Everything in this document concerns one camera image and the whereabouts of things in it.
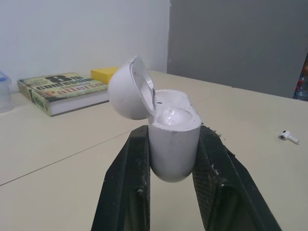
yellow box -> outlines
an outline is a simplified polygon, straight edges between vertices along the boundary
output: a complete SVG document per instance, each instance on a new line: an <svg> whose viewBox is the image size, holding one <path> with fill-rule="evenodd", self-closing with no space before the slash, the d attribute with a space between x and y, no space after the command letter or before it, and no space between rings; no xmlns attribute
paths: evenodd
<svg viewBox="0 0 308 231"><path fill-rule="evenodd" d="M91 70L91 77L97 81L101 81L105 84L108 84L112 75L118 70L118 67L109 67Z"/></svg>

airpod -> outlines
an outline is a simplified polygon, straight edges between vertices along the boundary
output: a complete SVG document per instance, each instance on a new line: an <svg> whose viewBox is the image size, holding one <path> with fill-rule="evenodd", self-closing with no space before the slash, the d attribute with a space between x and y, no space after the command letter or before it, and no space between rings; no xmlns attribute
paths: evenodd
<svg viewBox="0 0 308 231"><path fill-rule="evenodd" d="M296 144L299 144L300 141L298 139L295 139L293 136L291 136L290 132L289 131L283 131L279 136L278 136L279 139L282 139L282 140L290 140Z"/></svg>

airpods case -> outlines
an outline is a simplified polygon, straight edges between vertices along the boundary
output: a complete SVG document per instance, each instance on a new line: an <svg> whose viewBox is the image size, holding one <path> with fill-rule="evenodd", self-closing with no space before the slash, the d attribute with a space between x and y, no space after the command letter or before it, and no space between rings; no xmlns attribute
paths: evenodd
<svg viewBox="0 0 308 231"><path fill-rule="evenodd" d="M142 59L135 56L112 76L108 95L121 116L148 119L150 164L160 179L177 182L190 175L201 120L184 92L155 91Z"/></svg>

open case lid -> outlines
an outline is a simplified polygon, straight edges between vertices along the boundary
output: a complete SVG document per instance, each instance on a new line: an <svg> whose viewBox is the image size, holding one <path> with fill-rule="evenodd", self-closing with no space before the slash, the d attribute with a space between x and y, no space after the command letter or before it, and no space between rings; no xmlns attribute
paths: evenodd
<svg viewBox="0 0 308 231"><path fill-rule="evenodd" d="M125 118L140 120L155 115L154 85L138 55L115 72L108 95L112 107Z"/></svg>

beige desk surface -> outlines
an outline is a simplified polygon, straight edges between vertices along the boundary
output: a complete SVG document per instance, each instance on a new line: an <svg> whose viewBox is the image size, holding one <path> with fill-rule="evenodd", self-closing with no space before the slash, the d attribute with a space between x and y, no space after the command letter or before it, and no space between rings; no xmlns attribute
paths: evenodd
<svg viewBox="0 0 308 231"><path fill-rule="evenodd" d="M306 230L308 103L151 75L156 89L188 94L246 166L282 230ZM147 121L121 118L109 103L49 118L20 94L13 102L0 114L0 230L90 230L108 167ZM301 144L279 140L285 129ZM151 230L203 230L191 177L170 184L151 175Z"/></svg>

